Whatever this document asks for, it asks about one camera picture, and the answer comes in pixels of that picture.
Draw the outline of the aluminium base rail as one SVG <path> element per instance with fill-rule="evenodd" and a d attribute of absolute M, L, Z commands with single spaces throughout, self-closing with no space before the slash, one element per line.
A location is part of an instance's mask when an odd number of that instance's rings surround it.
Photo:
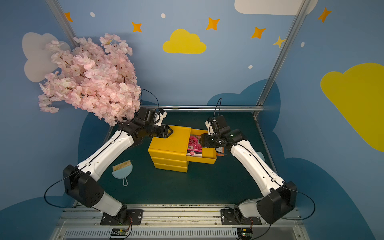
<path fill-rule="evenodd" d="M 237 228 L 251 228 L 256 240 L 308 240 L 301 214 L 295 209 L 270 225 L 259 214 L 261 225 L 222 225 L 225 204 L 128 205 L 144 210 L 139 226 L 101 226 L 103 214 L 84 207 L 65 209 L 51 235 L 52 240 L 109 240 L 112 229 L 128 229 L 125 240 L 237 240 Z"/>

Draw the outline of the right green circuit board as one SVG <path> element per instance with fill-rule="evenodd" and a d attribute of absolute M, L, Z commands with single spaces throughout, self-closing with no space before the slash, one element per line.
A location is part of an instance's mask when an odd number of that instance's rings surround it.
<path fill-rule="evenodd" d="M 237 240 L 251 240 L 253 231 L 251 228 L 237 228 Z"/>

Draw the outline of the left aluminium frame post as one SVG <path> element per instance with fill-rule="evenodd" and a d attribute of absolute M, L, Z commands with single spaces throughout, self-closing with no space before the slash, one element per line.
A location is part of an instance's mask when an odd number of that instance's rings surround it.
<path fill-rule="evenodd" d="M 57 0 L 45 0 L 48 7 L 50 8 L 51 12 L 55 16 L 56 20 L 58 21 L 60 27 L 64 31 L 65 35 L 67 36 L 69 42 L 71 43 L 73 48 L 79 47 L 79 43 L 77 43 L 74 40 L 74 37 L 77 37 L 70 21 L 67 19 L 59 1 Z"/>

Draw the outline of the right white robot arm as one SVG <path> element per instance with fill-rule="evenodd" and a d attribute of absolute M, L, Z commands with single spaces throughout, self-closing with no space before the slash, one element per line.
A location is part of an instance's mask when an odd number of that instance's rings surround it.
<path fill-rule="evenodd" d="M 208 133 L 201 136 L 202 147 L 226 148 L 248 171 L 264 196 L 235 205 L 235 216 L 239 220 L 259 214 L 271 225 L 295 208 L 297 186 L 273 171 L 240 130 L 232 130 L 224 116 L 208 118 L 205 125 Z"/>

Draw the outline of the pink cherry blossom tree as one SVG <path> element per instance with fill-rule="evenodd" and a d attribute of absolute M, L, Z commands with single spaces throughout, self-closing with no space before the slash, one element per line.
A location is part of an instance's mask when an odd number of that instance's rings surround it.
<path fill-rule="evenodd" d="M 132 120 L 138 112 L 142 89 L 137 83 L 133 49 L 117 35 L 105 34 L 96 44 L 91 38 L 75 38 L 78 47 L 63 50 L 51 41 L 46 49 L 60 70 L 45 76 L 39 96 L 42 112 L 55 114 L 55 102 L 93 113 L 110 126 Z"/>

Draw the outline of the yellow top drawer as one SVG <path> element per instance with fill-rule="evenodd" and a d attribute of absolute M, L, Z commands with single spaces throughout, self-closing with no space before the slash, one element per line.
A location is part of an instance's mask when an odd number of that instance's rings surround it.
<path fill-rule="evenodd" d="M 208 131 L 206 131 L 206 130 L 191 129 L 190 135 L 191 134 L 193 134 L 193 135 L 201 135 L 201 137 L 202 137 L 203 134 L 207 134 L 207 133 L 208 133 Z M 216 150 L 214 148 L 205 148 L 205 147 L 203 147 L 203 156 L 201 158 L 199 158 L 199 157 L 189 157 L 186 154 L 186 159 L 187 159 L 188 162 L 203 163 L 203 164 L 214 164 L 216 162 L 216 159 L 217 159 Z"/>

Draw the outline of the orange seed bag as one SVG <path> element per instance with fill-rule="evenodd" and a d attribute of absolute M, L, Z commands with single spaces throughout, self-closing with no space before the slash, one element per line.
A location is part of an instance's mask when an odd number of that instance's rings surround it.
<path fill-rule="evenodd" d="M 216 150 L 216 155 L 218 157 L 223 157 L 225 155 L 224 147 L 218 147 L 218 148 L 215 148 L 215 150 Z"/>

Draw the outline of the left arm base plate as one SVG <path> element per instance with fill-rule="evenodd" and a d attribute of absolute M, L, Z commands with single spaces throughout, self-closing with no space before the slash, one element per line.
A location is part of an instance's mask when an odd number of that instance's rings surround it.
<path fill-rule="evenodd" d="M 139 226 L 142 222 L 144 210 L 122 209 L 116 216 L 103 213 L 101 226 Z"/>

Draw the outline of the right aluminium frame post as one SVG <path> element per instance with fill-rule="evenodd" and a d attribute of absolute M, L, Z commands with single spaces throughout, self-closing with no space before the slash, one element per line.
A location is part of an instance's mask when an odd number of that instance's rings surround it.
<path fill-rule="evenodd" d="M 278 58 L 274 64 L 274 67 L 271 71 L 271 74 L 269 76 L 269 78 L 267 79 L 267 82 L 266 84 L 264 85 L 264 88 L 261 92 L 261 95 L 257 101 L 257 104 L 256 106 L 257 107 L 260 107 L 261 110 L 257 110 L 257 111 L 254 111 L 253 112 L 253 118 L 255 121 L 257 121 L 257 117 L 259 115 L 259 112 L 263 111 L 264 110 L 264 103 L 272 89 L 272 86 L 273 84 L 275 83 L 275 80 L 285 62 L 285 59 L 286 57 L 288 56 L 288 53 L 292 47 L 292 44 L 294 43 L 295 41 L 295 38 L 297 36 L 297 34 L 299 33 L 300 31 L 300 28 L 305 20 L 305 17 L 307 15 L 307 10 L 310 6 L 310 3 L 311 1 L 310 0 L 305 0 L 305 1 L 302 1 L 299 9 L 298 9 L 298 12 L 294 18 L 294 21 L 289 29 L 289 32 L 287 34 L 287 38 L 286 38 L 286 41 L 284 42 L 284 45 L 282 46 L 280 52 L 279 52 L 279 55 L 278 55 Z"/>

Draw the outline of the yellow three-drawer cabinet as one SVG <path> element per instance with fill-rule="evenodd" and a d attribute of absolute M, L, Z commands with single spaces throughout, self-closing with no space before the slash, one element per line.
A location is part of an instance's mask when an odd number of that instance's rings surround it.
<path fill-rule="evenodd" d="M 170 126 L 174 131 L 167 139 L 153 138 L 148 149 L 151 157 L 187 161 L 186 153 L 191 128 Z"/>

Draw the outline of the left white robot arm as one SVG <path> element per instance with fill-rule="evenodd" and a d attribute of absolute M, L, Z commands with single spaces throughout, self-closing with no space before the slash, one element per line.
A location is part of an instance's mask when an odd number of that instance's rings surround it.
<path fill-rule="evenodd" d="M 128 148 L 141 144 L 145 137 L 168 138 L 173 130 L 163 124 L 166 116 L 162 108 L 140 108 L 136 116 L 120 124 L 119 130 L 94 154 L 77 166 L 68 165 L 64 169 L 66 194 L 88 208 L 124 218 L 123 204 L 106 193 L 98 181 L 115 159 Z"/>

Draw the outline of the left green circuit board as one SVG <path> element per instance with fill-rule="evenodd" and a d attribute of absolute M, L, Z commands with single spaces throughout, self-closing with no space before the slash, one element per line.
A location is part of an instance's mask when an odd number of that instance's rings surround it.
<path fill-rule="evenodd" d="M 109 239 L 110 240 L 125 240 L 128 237 L 128 229 L 112 229 Z"/>

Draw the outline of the pink flower seed bag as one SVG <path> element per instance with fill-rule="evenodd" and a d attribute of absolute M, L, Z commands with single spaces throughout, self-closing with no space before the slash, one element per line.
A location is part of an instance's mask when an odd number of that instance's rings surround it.
<path fill-rule="evenodd" d="M 189 157 L 199 157 L 203 156 L 203 147 L 200 144 L 201 135 L 190 135 L 187 156 Z"/>

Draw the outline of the aluminium frame post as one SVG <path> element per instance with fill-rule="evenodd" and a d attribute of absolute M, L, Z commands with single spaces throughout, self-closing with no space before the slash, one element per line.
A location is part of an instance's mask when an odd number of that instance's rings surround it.
<path fill-rule="evenodd" d="M 69 42 L 71 43 L 73 48 L 79 47 L 79 43 L 77 43 L 74 40 L 74 37 L 77 37 L 70 21 L 67 19 L 59 1 L 57 0 L 45 0 L 48 7 L 50 8 L 51 12 L 55 16 L 56 20 L 58 21 L 60 27 L 64 31 L 65 35 L 67 36 Z"/>
<path fill-rule="evenodd" d="M 267 82 L 266 84 L 264 85 L 264 88 L 261 92 L 261 95 L 257 101 L 257 104 L 256 106 L 257 107 L 260 107 L 261 110 L 257 110 L 257 111 L 254 111 L 253 112 L 253 118 L 255 121 L 257 121 L 257 117 L 259 115 L 259 112 L 263 111 L 264 110 L 264 103 L 272 89 L 272 86 L 273 84 L 275 83 L 275 80 L 285 62 L 285 59 L 286 57 L 288 56 L 288 53 L 292 47 L 292 44 L 294 43 L 295 41 L 295 38 L 297 36 L 297 34 L 299 33 L 300 31 L 300 28 L 305 20 L 305 17 L 307 15 L 307 10 L 310 6 L 310 3 L 311 1 L 310 0 L 305 0 L 305 1 L 302 1 L 299 9 L 298 9 L 298 12 L 294 18 L 294 21 L 289 29 L 289 32 L 287 34 L 287 38 L 286 38 L 286 41 L 284 42 L 284 45 L 282 46 L 280 52 L 279 52 L 279 55 L 278 55 L 278 58 L 274 64 L 274 67 L 271 71 L 271 74 L 269 76 L 269 78 L 267 79 Z"/>

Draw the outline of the rear horizontal aluminium bar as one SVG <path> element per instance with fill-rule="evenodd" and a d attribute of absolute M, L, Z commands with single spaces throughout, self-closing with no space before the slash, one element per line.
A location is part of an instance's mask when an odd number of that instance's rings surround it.
<path fill-rule="evenodd" d="M 261 112 L 263 106 L 160 106 L 167 112 Z"/>

